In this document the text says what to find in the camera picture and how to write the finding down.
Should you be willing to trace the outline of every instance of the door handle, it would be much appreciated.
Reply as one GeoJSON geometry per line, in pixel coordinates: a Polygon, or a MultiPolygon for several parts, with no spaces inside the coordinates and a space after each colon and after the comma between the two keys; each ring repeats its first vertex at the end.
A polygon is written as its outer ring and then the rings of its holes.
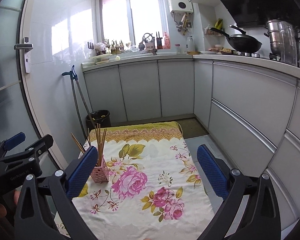
{"type": "Polygon", "coordinates": [[[25,52],[29,52],[33,49],[33,44],[16,44],[14,45],[14,50],[20,50],[20,49],[24,49],[25,52]]]}
{"type": "Polygon", "coordinates": [[[18,43],[14,45],[15,50],[24,49],[24,59],[25,59],[25,67],[26,73],[30,73],[30,51],[33,49],[33,44],[29,43],[29,37],[23,38],[23,43],[18,43]]]}

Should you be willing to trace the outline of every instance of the metal screw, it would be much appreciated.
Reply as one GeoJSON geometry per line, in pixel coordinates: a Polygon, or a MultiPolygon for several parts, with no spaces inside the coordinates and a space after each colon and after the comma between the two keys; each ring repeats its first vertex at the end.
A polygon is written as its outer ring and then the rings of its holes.
{"type": "Polygon", "coordinates": [[[269,175],[266,174],[266,173],[262,174],[262,177],[263,177],[264,179],[269,179],[269,178],[270,178],[269,175]]]}
{"type": "Polygon", "coordinates": [[[237,170],[237,169],[232,170],[231,173],[232,173],[234,176],[239,176],[239,175],[240,175],[240,171],[237,170]]]}
{"type": "Polygon", "coordinates": [[[62,170],[58,170],[58,171],[56,171],[56,172],[54,173],[54,175],[56,175],[57,177],[62,176],[62,174],[63,174],[63,171],[62,171],[62,170]]]}
{"type": "Polygon", "coordinates": [[[31,180],[31,179],[33,179],[33,175],[32,174],[29,174],[29,175],[26,176],[26,180],[31,180]]]}

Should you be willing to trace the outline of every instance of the glass door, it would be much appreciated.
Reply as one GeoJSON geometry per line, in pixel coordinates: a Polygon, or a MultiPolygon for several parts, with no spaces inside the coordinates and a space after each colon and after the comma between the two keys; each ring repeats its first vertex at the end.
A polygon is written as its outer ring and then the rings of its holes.
{"type": "MultiPolygon", "coordinates": [[[[14,50],[14,45],[20,40],[24,3],[25,0],[0,2],[0,141],[19,132],[26,135],[26,140],[7,155],[24,151],[40,138],[24,92],[19,51],[14,50]]],[[[58,169],[48,152],[40,156],[40,167],[43,176],[49,176],[58,169]]]]}

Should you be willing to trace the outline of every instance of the jar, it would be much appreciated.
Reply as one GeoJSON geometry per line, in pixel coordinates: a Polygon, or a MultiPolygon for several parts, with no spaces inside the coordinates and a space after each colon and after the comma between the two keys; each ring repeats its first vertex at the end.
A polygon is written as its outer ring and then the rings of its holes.
{"type": "Polygon", "coordinates": [[[181,47],[180,47],[180,44],[175,44],[174,46],[176,46],[177,55],[181,55],[181,47]]]}

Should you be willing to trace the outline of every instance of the countertop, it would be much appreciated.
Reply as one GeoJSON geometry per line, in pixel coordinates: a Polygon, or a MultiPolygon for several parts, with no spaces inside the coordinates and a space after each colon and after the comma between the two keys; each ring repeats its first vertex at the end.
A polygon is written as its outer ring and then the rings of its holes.
{"type": "Polygon", "coordinates": [[[118,61],[111,61],[99,65],[94,65],[86,68],[82,68],[82,71],[85,73],[87,71],[113,66],[120,65],[125,63],[133,63],[140,61],[149,61],[149,60],[163,60],[163,59],[206,59],[206,60],[218,60],[218,61],[230,61],[230,62],[239,62],[244,64],[255,65],[259,67],[264,67],[268,69],[272,69],[275,71],[279,71],[290,76],[296,77],[300,79],[300,68],[281,63],[278,61],[263,59],[263,58],[254,58],[254,57],[243,57],[243,56],[234,56],[234,55],[157,55],[157,56],[141,56],[141,57],[133,57],[128,59],[122,59],[118,61]]]}

